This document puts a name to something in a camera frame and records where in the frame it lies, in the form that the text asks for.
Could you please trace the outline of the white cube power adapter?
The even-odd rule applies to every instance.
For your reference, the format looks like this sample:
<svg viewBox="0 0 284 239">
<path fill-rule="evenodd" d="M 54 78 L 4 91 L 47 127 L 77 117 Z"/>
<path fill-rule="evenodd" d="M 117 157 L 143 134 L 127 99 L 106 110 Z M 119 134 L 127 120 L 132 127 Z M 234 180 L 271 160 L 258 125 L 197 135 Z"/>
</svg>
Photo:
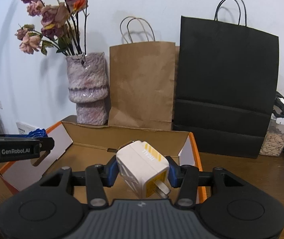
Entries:
<svg viewBox="0 0 284 239">
<path fill-rule="evenodd" d="M 168 160 L 145 141 L 133 141 L 116 153 L 119 173 L 139 199 L 168 198 Z"/>
</svg>

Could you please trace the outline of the blue rimmed round container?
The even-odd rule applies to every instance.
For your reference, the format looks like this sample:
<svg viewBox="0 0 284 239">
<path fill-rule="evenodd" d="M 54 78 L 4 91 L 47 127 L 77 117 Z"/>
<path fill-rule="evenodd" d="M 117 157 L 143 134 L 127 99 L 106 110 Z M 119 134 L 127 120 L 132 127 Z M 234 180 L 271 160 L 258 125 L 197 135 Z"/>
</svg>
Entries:
<svg viewBox="0 0 284 239">
<path fill-rule="evenodd" d="M 27 135 L 27 138 L 47 138 L 48 135 L 45 129 L 36 129 L 34 131 L 30 131 Z"/>
</svg>

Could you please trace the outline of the red cardboard box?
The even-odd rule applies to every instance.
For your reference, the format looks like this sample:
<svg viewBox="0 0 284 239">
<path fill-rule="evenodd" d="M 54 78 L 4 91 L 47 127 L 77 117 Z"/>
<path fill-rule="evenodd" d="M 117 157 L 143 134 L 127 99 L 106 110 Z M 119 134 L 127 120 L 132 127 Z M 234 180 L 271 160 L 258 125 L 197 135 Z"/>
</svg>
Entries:
<svg viewBox="0 0 284 239">
<path fill-rule="evenodd" d="M 46 132 L 54 139 L 55 146 L 37 166 L 31 160 L 23 160 L 8 162 L 0 168 L 0 177 L 13 194 L 61 167 L 82 171 L 93 164 L 106 164 L 118 148 L 135 140 L 148 142 L 179 165 L 202 168 L 194 136 L 189 132 L 89 126 L 67 120 L 54 124 Z"/>
</svg>

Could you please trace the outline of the purple ceramic vase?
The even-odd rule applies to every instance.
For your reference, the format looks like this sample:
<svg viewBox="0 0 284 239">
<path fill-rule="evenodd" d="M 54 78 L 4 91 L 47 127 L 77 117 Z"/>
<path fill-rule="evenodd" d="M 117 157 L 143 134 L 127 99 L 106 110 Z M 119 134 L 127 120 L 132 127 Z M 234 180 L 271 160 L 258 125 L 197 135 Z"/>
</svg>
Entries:
<svg viewBox="0 0 284 239">
<path fill-rule="evenodd" d="M 69 100 L 76 104 L 77 122 L 104 125 L 108 97 L 106 59 L 103 52 L 67 56 Z"/>
</svg>

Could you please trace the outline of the black paper bag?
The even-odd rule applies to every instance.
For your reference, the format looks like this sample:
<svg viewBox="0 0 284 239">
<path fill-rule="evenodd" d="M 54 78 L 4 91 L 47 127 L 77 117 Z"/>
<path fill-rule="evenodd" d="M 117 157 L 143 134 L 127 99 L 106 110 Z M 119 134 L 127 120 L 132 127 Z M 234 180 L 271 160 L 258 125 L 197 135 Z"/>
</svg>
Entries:
<svg viewBox="0 0 284 239">
<path fill-rule="evenodd" d="M 193 133 L 202 152 L 257 158 L 270 122 L 279 38 L 237 24 L 182 17 L 173 129 Z"/>
</svg>

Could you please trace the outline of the brown paper bag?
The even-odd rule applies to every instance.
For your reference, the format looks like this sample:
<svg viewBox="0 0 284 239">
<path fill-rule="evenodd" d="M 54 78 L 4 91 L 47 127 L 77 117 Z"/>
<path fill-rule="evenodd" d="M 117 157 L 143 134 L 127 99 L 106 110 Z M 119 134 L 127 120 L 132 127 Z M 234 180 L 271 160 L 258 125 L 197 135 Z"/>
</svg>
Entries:
<svg viewBox="0 0 284 239">
<path fill-rule="evenodd" d="M 175 44 L 158 42 L 147 32 L 145 42 L 109 48 L 110 126 L 169 131 L 172 128 Z"/>
</svg>

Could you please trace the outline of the clear seed container black lid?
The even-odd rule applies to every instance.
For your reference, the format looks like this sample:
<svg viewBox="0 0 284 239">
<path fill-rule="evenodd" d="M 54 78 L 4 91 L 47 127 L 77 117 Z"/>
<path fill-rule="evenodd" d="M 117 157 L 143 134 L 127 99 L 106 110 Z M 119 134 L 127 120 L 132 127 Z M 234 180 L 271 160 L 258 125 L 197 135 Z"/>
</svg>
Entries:
<svg viewBox="0 0 284 239">
<path fill-rule="evenodd" d="M 284 148 L 284 96 L 276 92 L 274 106 L 260 155 L 278 157 Z"/>
</svg>

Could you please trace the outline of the dried pink roses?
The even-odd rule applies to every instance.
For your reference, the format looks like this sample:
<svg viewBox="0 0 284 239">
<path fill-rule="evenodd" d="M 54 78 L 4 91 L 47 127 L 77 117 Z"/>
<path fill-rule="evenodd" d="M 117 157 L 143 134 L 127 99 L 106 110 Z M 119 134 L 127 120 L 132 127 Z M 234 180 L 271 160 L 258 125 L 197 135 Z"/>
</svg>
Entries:
<svg viewBox="0 0 284 239">
<path fill-rule="evenodd" d="M 80 14 L 84 14 L 84 28 L 89 16 L 89 0 L 20 0 L 27 5 L 30 17 L 41 18 L 41 30 L 34 24 L 20 26 L 15 36 L 21 41 L 19 49 L 29 55 L 56 48 L 67 56 L 84 55 L 87 48 L 80 42 Z"/>
</svg>

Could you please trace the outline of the white panel against wall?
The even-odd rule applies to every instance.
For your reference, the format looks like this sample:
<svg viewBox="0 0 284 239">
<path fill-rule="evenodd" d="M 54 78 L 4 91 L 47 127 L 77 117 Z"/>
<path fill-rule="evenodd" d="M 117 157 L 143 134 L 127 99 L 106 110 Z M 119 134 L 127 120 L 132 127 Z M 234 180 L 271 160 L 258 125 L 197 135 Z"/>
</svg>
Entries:
<svg viewBox="0 0 284 239">
<path fill-rule="evenodd" d="M 19 134 L 29 134 L 31 131 L 34 131 L 37 129 L 37 127 L 31 126 L 27 123 L 17 121 L 16 126 L 18 129 Z"/>
</svg>

